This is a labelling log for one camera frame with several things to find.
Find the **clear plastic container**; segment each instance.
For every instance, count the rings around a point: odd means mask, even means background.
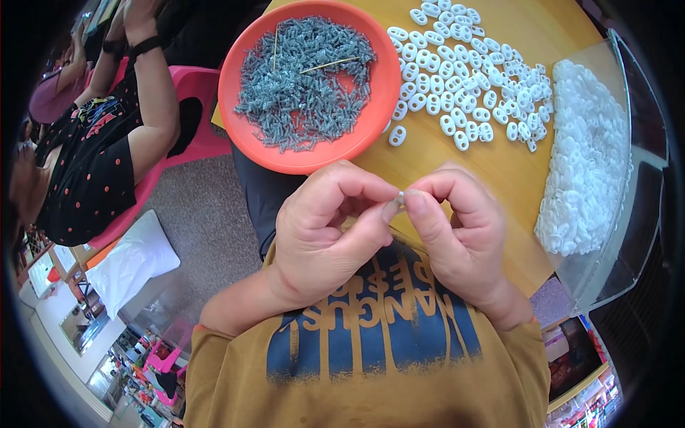
[[[614,30],[609,30],[608,39],[567,59],[591,70],[623,108],[625,144],[630,148],[623,165],[630,180],[613,207],[600,248],[566,257],[548,253],[570,298],[569,315],[577,316],[621,296],[637,282],[658,229],[662,169],[668,154],[664,121],[651,86]]]

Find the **plastic bead with holes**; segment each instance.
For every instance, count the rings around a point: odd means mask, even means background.
[[[426,16],[430,16],[431,18],[437,18],[440,16],[441,12],[438,6],[431,3],[422,3],[421,10],[424,14],[426,14]]]
[[[451,0],[438,0],[438,8],[443,12],[452,7]]]
[[[471,76],[468,79],[464,79],[464,89],[471,90],[476,87],[478,87],[478,82],[476,81],[474,76]]]
[[[466,14],[466,6],[462,4],[455,4],[452,5],[451,8],[449,8],[449,11],[454,14],[454,16],[459,16],[459,15],[465,15]]]
[[[454,16],[454,22],[456,22],[457,24],[463,25],[465,27],[468,27],[469,32],[471,31],[471,26],[473,25],[473,19],[469,18],[468,16],[465,16],[465,15]]]
[[[438,68],[438,74],[445,80],[448,80],[454,74],[454,63],[451,61],[443,61]]]
[[[495,69],[494,73],[491,73],[488,76],[488,81],[490,82],[491,86],[495,86],[498,88],[501,88],[504,85],[504,77],[502,77],[502,75],[497,72],[497,69]]]
[[[474,24],[480,24],[480,14],[476,9],[468,8],[466,9],[466,15],[471,18]]]
[[[473,95],[476,98],[479,98],[480,95],[483,93],[483,90],[479,86],[476,86],[474,89],[467,90],[466,93],[469,95]]]
[[[407,65],[405,65],[404,69],[402,70],[402,78],[405,79],[406,81],[416,80],[416,76],[418,74],[419,74],[419,66],[416,65],[416,62],[408,62]]]
[[[402,52],[402,48],[404,47],[402,45],[402,42],[400,42],[399,40],[397,40],[396,38],[393,38],[393,37],[391,37],[390,39],[393,41],[393,46],[395,47],[395,52],[397,52],[397,53]]]
[[[540,117],[537,113],[531,113],[528,115],[528,119],[526,120],[525,124],[528,125],[528,129],[533,132],[536,131],[540,125],[542,125],[542,122],[540,121]]]
[[[512,51],[513,51],[513,49],[511,46],[507,45],[506,43],[502,43],[501,52],[502,52],[502,55],[504,55],[505,61],[511,61],[512,59],[514,59],[514,55],[513,55]]]
[[[445,91],[445,81],[438,75],[430,77],[430,91],[440,96]]]
[[[516,122],[509,122],[507,125],[507,140],[516,141],[519,137],[519,126]]]
[[[485,37],[485,30],[483,29],[483,27],[478,27],[477,25],[471,26],[471,33],[474,36]]]
[[[452,122],[454,122],[454,125],[459,128],[466,127],[466,114],[460,109],[459,107],[455,107],[450,111],[449,117],[452,118]]]
[[[416,47],[414,43],[407,43],[402,48],[401,55],[405,61],[413,61],[416,58],[417,52],[419,52],[419,49]]]
[[[438,46],[438,55],[445,61],[454,63],[457,60],[457,55],[454,54],[454,51],[445,45]]]
[[[541,120],[543,123],[549,122],[550,117],[549,117],[549,113],[548,113],[548,111],[547,111],[547,106],[541,105],[541,106],[538,108],[538,116],[540,117],[540,120]]]
[[[487,122],[490,120],[490,110],[476,107],[473,111],[473,118],[479,122]]]
[[[416,91],[421,94],[430,92],[430,77],[426,73],[419,73],[416,76]]]
[[[454,14],[449,10],[445,10],[440,14],[440,16],[438,16],[438,21],[445,25],[450,25],[454,22]]]
[[[428,56],[428,65],[426,65],[426,70],[435,73],[440,69],[440,57],[437,53],[432,53]]]
[[[454,103],[459,107],[463,107],[464,101],[466,101],[466,95],[467,93],[464,88],[457,90],[457,92],[454,93]]]
[[[483,60],[480,59],[480,54],[473,49],[469,51],[469,65],[472,69],[480,68],[483,65]]]
[[[423,37],[425,37],[426,41],[431,45],[440,46],[445,44],[445,38],[443,37],[443,35],[433,32],[431,30],[428,30],[425,33],[423,33]]]
[[[483,105],[492,110],[497,104],[497,94],[494,90],[489,90],[483,95]]]
[[[482,90],[490,90],[490,80],[488,80],[488,77],[485,76],[485,74],[475,73],[473,76]]]
[[[479,38],[474,38],[471,41],[471,46],[473,47],[473,50],[475,50],[476,52],[478,52],[482,55],[485,55],[486,53],[488,53],[488,47]]]
[[[455,93],[464,85],[464,81],[459,76],[452,76],[445,82],[445,90]]]
[[[400,27],[390,27],[388,28],[388,35],[392,38],[396,38],[400,42],[407,40],[409,38],[409,33],[404,28]]]
[[[463,131],[457,131],[454,133],[454,145],[460,151],[466,151],[469,148],[469,139]]]
[[[454,94],[452,92],[443,92],[440,95],[440,108],[446,113],[450,113],[454,109]]]
[[[426,41],[426,38],[423,37],[423,33],[416,30],[409,33],[409,41],[414,43],[414,45],[419,49],[425,49],[428,47],[428,42]]]
[[[519,139],[526,141],[528,138],[530,138],[530,129],[526,122],[521,121],[519,122]]]
[[[535,153],[535,150],[538,149],[538,145],[535,144],[535,139],[533,139],[532,137],[528,138],[525,141],[525,143],[528,146],[528,150],[530,150],[530,153]]]
[[[405,138],[407,138],[407,130],[404,129],[404,126],[398,125],[393,128],[392,132],[390,132],[388,142],[391,146],[397,147],[404,142]]]
[[[467,95],[464,97],[464,105],[462,105],[462,110],[464,113],[471,113],[475,110],[477,100],[473,95]]]
[[[478,125],[478,139],[482,142],[490,142],[495,137],[493,126],[487,122]]]
[[[462,26],[461,24],[454,23],[449,26],[449,36],[452,37],[454,40],[461,40],[461,36],[459,35],[459,31],[461,30]]]
[[[491,52],[500,52],[502,49],[495,39],[489,37],[485,37],[483,39],[483,43],[488,47],[488,49],[490,49]]]
[[[421,9],[411,9],[409,11],[409,16],[411,16],[412,20],[419,25],[428,24],[428,17]]]
[[[407,115],[407,103],[402,100],[397,101],[397,105],[395,106],[395,111],[393,112],[393,120],[394,121],[401,121],[404,119],[404,116]]]
[[[506,123],[509,121],[509,116],[507,116],[504,110],[499,107],[493,108],[493,117],[502,125],[506,125]]]
[[[425,94],[414,94],[414,96],[407,101],[407,108],[413,112],[418,112],[425,107],[427,101],[428,98],[425,96]]]
[[[452,118],[446,114],[440,116],[440,128],[443,129],[443,132],[448,137],[453,136],[457,130],[456,126],[454,125],[454,122],[452,121]]]
[[[478,124],[476,122],[466,122],[466,138],[468,138],[470,142],[474,142],[478,139]]]
[[[399,99],[402,101],[408,101],[414,94],[416,94],[416,84],[413,81],[408,81],[399,89]]]
[[[430,54],[431,51],[428,49],[419,49],[419,52],[416,53],[416,65],[421,68],[426,68],[428,66]]]
[[[444,38],[448,38],[451,35],[449,33],[449,27],[443,22],[435,21],[433,23],[433,29],[435,30],[436,33],[440,34]]]
[[[504,54],[502,52],[490,52],[488,56],[494,65],[500,65],[504,63]]]
[[[440,97],[435,94],[429,94],[427,98],[426,111],[428,114],[435,116],[437,113],[440,113]]]
[[[461,28],[459,29],[459,40],[464,43],[471,43],[473,40],[473,32],[471,31],[471,27],[469,27],[467,24],[462,24]]]
[[[464,63],[469,62],[469,50],[464,45],[454,46],[454,55],[457,57],[454,62],[461,61]]]

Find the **pink chair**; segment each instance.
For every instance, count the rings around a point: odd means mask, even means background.
[[[181,334],[181,337],[178,339],[178,347],[171,351],[171,353],[169,353],[169,355],[162,360],[156,355],[156,352],[160,348],[160,345],[164,341],[164,338],[171,340],[170,336],[172,331],[177,331]],[[186,346],[186,344],[190,341],[191,337],[192,327],[183,318],[177,319],[164,332],[163,337],[160,338],[157,341],[157,343],[155,343],[155,346],[152,348],[152,350],[150,350],[150,354],[148,355],[147,359],[145,360],[145,364],[143,364],[142,367],[143,372],[145,372],[146,370],[150,370],[153,372],[151,368],[154,368],[159,373],[171,372],[172,368],[174,367],[174,364],[176,363],[176,360],[178,360],[178,357],[181,355],[183,347]],[[187,368],[188,366],[185,365],[184,367],[181,367],[179,370],[177,370],[176,377],[182,375]],[[165,391],[159,390],[157,388],[155,388],[155,393],[157,394],[157,398],[165,405],[171,406],[174,404],[174,402],[176,402],[176,393],[174,393],[172,397],[169,397]]]
[[[123,78],[126,64],[128,64],[128,57],[121,61],[112,87]],[[165,168],[231,153],[230,140],[216,136],[210,127],[212,100],[219,86],[219,71],[202,67],[171,66],[169,72],[179,101],[196,97],[202,103],[202,118],[195,132],[195,137],[183,153],[162,159],[147,173],[145,178],[136,186],[136,204],[117,216],[102,234],[91,239],[88,243],[91,247],[104,248],[124,233],[150,197]]]

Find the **hand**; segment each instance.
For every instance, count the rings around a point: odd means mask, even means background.
[[[343,285],[383,246],[399,209],[399,190],[348,161],[314,174],[286,199],[276,218],[272,293],[292,307],[316,303]],[[358,220],[345,233],[348,216]]]
[[[454,213],[448,221],[440,203]],[[430,257],[436,278],[476,307],[498,299],[502,273],[504,218],[495,198],[472,174],[445,162],[409,186],[405,208]]]
[[[131,46],[157,34],[155,13],[161,0],[125,0],[124,28]]]
[[[76,31],[71,34],[72,42],[75,42],[76,40],[81,40],[83,38],[84,29],[85,29],[85,25],[83,23],[79,24]]]
[[[114,18],[110,23],[110,30],[107,32],[106,40],[110,42],[116,42],[122,40],[125,37],[124,32],[124,6],[127,0],[121,0],[119,6],[116,7],[116,12],[114,13]]]

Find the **wooden table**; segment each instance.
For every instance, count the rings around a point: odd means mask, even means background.
[[[412,21],[409,11],[420,6],[417,0],[344,1],[369,13],[383,28],[396,25],[409,32],[424,32],[432,29],[434,22],[430,18],[429,25],[421,27]],[[292,1],[273,0],[266,12],[287,3]],[[481,0],[464,4],[480,13],[482,22],[479,26],[485,30],[486,36],[518,49],[530,66],[544,64],[550,78],[553,63],[602,40],[574,0]],[[464,44],[454,39],[447,42],[450,47],[458,43]],[[436,52],[435,48],[431,45],[429,49]],[[478,105],[483,107],[482,97]],[[401,122],[407,129],[407,139],[400,147],[388,144],[387,131],[354,159],[354,163],[400,189],[446,160],[473,171],[490,187],[506,210],[508,232],[504,272],[530,297],[554,270],[533,234],[549,172],[553,119],[547,124],[547,137],[538,142],[535,153],[530,153],[526,144],[507,140],[506,127],[494,120],[491,121],[495,130],[492,142],[474,142],[469,150],[460,152],[452,138],[440,130],[438,117],[430,116],[425,110],[409,112]],[[218,108],[212,121],[223,127]],[[451,213],[448,205],[444,205],[444,209]],[[406,214],[397,216],[392,226],[418,238]]]

